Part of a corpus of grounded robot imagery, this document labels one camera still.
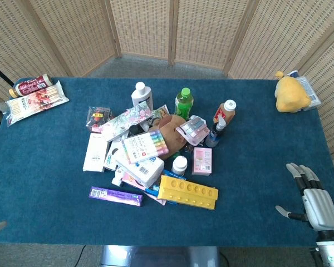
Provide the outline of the silver robot right hand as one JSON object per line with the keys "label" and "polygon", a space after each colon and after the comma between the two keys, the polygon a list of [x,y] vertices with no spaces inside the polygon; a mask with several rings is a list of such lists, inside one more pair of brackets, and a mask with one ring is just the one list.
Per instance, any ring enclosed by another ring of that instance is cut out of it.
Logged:
{"label": "silver robot right hand", "polygon": [[279,205],[275,209],[288,219],[308,222],[314,231],[334,230],[334,203],[318,176],[304,165],[291,162],[286,164],[286,168],[299,189],[305,213],[290,212]]}

